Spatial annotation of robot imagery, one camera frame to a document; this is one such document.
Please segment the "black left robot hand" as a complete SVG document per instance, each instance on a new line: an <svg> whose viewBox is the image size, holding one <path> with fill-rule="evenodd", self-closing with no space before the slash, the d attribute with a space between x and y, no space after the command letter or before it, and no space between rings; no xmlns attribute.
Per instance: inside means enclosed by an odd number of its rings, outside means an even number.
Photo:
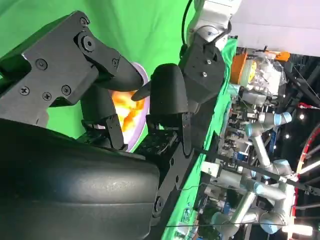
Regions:
<svg viewBox="0 0 320 240"><path fill-rule="evenodd" d="M157 66L150 81L131 99L137 102L149 97L152 115L194 113L199 105L218 95L225 67L215 43L207 42L197 34L178 64Z"/></svg>

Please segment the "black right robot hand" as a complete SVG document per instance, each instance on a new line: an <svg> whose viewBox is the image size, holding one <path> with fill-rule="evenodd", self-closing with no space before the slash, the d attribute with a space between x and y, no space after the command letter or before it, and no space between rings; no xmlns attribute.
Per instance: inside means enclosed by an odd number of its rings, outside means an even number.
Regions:
<svg viewBox="0 0 320 240"><path fill-rule="evenodd" d="M148 135L127 152L111 91L146 85L75 11L0 60L0 237L144 240L193 155L180 68L148 83Z"/></svg>

